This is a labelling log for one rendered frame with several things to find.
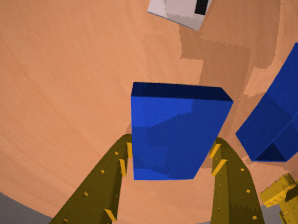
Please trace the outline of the pencil sharpener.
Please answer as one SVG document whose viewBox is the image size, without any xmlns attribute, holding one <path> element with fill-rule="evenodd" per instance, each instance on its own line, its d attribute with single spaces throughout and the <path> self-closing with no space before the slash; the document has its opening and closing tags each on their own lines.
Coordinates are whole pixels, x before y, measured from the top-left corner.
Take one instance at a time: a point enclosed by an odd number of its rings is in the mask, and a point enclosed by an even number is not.
<svg viewBox="0 0 298 224">
<path fill-rule="evenodd" d="M 147 13 L 199 31 L 212 0 L 150 0 Z"/>
</svg>

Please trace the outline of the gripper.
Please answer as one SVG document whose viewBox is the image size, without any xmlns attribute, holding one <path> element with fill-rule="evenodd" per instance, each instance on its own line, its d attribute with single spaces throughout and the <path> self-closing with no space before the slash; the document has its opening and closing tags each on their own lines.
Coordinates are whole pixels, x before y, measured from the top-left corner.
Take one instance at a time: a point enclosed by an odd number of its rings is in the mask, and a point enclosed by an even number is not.
<svg viewBox="0 0 298 224">
<path fill-rule="evenodd" d="M 112 224 L 117 221 L 122 177 L 132 158 L 132 134 L 121 136 L 49 224 Z M 265 224 L 250 171 L 222 138 L 210 149 L 215 177 L 210 224 Z"/>
</svg>

